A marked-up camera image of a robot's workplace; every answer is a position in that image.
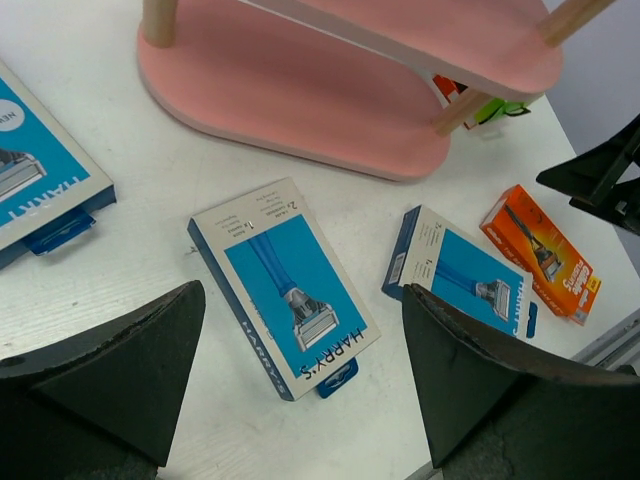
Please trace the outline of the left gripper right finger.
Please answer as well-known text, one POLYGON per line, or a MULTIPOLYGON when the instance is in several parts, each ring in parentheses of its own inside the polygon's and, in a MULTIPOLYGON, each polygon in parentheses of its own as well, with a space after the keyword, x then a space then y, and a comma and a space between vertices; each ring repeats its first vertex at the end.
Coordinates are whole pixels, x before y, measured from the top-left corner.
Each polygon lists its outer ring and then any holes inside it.
POLYGON ((405 287, 406 338, 433 467, 446 479, 635 479, 639 378, 511 337, 405 287))

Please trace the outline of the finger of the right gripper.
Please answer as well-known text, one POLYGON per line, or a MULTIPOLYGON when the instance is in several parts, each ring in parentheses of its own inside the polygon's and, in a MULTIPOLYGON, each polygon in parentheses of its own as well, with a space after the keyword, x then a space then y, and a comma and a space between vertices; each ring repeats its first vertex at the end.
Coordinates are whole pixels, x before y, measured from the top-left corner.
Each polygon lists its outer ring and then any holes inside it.
POLYGON ((639 119, 609 140, 540 172, 536 182, 570 198, 569 204, 635 235, 639 233, 639 179, 621 181, 639 164, 639 119))

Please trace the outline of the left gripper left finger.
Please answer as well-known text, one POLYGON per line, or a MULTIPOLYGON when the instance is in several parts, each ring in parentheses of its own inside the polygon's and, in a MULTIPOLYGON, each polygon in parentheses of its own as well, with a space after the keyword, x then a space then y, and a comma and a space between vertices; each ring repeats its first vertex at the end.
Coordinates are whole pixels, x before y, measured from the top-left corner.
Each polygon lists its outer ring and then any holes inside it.
POLYGON ((202 284, 190 281, 118 318, 2 359, 2 478, 157 478, 205 306, 202 284))

